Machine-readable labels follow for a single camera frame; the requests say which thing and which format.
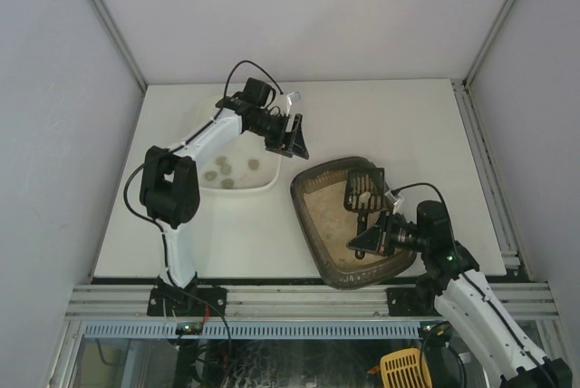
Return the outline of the brown litter box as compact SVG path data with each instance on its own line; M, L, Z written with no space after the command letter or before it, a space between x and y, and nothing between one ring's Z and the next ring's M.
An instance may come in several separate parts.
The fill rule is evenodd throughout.
M316 268L324 283L342 290L359 289L392 279L412 266L417 255L397 249L392 255L355 257L347 243L357 235L357 214L343 206L348 171L372 169L360 156L330 160L298 173L291 199Z

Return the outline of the black litter scoop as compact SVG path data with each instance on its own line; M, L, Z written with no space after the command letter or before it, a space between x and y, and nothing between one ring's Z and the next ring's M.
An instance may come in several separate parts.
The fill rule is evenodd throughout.
M347 243L347 247L359 260L364 259L366 251L355 240L368 229L369 216L386 208L385 192L384 168L353 168L348 171L343 207L357 214L357 235Z

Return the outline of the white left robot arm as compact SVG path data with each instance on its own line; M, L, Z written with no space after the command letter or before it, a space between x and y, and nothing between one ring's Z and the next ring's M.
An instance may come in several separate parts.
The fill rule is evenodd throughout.
M268 152L308 159L303 116L275 109L278 97L288 105L301 99L297 92L284 92L271 74L264 80L248 78L241 91L223 92L216 113L188 136L166 148L151 146L127 178L122 189L125 208L159 230L163 283L187 291L198 277L187 238L200 205L198 170L223 147L250 132L263 139Z

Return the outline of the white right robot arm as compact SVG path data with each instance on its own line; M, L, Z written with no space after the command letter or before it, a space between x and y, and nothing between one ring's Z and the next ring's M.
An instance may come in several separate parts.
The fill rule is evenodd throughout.
M416 219L397 209L400 189L384 180L354 177L343 205L361 217L377 213L372 226L361 223L349 245L357 254L384 255L391 249L420 254L425 274L418 293L460 335L495 387L569 387L573 373L562 358L550 358L520 328L494 294L471 253L455 239L443 197L424 200Z

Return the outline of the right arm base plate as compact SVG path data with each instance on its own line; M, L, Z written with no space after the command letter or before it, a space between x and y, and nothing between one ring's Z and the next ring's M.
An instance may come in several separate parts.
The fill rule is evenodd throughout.
M386 290L386 298L391 316L440 316L430 291L416 287L390 287Z

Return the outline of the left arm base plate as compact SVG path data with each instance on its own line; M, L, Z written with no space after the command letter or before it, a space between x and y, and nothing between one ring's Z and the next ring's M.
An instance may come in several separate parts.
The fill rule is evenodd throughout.
M223 315L227 303L227 290L223 287L201 287L189 291L187 296L172 286L155 287L150 292L147 316L176 317Z

